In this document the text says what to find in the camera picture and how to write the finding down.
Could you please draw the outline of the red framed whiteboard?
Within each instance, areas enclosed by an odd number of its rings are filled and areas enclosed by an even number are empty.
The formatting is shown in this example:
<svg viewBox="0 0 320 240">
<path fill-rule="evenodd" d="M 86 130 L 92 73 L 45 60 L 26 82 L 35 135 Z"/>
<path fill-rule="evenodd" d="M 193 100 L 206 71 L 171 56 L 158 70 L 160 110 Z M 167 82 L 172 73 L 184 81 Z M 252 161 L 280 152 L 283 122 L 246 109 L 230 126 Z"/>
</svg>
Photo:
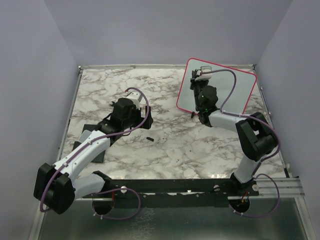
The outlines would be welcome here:
<svg viewBox="0 0 320 240">
<path fill-rule="evenodd" d="M 223 109 L 231 113 L 244 113 L 251 94 L 257 82 L 257 76 L 249 68 L 241 70 L 237 67 L 225 66 L 198 58 L 190 58 L 187 61 L 185 72 L 182 78 L 176 106 L 178 109 L 186 112 L 194 112 L 196 110 L 194 92 L 190 89 L 190 78 L 192 71 L 199 69 L 201 66 L 211 66 L 212 71 L 220 69 L 232 70 L 236 75 L 236 86 L 234 91 Z M 227 71 L 213 73 L 209 79 L 209 85 L 216 87 L 218 101 L 216 106 L 221 107 L 223 101 L 227 98 L 234 84 L 234 76 Z"/>
</svg>

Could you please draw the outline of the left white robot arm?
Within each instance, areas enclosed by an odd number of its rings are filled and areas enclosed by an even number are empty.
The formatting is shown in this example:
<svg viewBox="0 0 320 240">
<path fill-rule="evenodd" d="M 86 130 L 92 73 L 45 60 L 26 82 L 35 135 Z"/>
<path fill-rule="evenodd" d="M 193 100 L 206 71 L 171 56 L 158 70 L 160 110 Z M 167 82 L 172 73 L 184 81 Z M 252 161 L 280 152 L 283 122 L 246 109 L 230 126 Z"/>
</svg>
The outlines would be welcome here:
<svg viewBox="0 0 320 240">
<path fill-rule="evenodd" d="M 55 164 L 42 164 L 35 181 L 33 196 L 40 201 L 40 211 L 64 213 L 75 199 L 89 194 L 103 198 L 111 190 L 108 176 L 95 171 L 79 179 L 81 171 L 99 154 L 107 151 L 118 139 L 132 131 L 150 129 L 153 123 L 151 107 L 145 116 L 139 100 L 120 98 L 112 103 L 113 111 L 95 125 L 89 136 L 64 159 Z"/>
</svg>

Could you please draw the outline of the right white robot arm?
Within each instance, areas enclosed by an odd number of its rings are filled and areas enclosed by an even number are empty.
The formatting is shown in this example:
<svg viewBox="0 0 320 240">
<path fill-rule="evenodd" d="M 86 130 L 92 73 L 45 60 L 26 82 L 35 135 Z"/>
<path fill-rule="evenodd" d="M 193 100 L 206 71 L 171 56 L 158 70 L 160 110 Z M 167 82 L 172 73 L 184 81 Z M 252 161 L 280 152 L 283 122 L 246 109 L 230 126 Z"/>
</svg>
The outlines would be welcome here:
<svg viewBox="0 0 320 240">
<path fill-rule="evenodd" d="M 209 79 L 211 74 L 219 72 L 230 72 L 234 80 L 230 93 L 221 106 L 217 107 L 219 99 L 217 88 L 209 85 Z M 281 141 L 262 113 L 236 114 L 223 109 L 236 84 L 237 76 L 230 69 L 209 71 L 195 69 L 191 72 L 190 89 L 193 91 L 195 110 L 201 124 L 227 129 L 238 134 L 243 158 L 238 168 L 231 174 L 229 189 L 234 195 L 240 196 L 247 191 L 248 184 L 254 179 L 254 174 L 261 163 L 274 156 L 271 154 L 274 148 L 277 148 L 275 155 L 279 152 Z"/>
</svg>

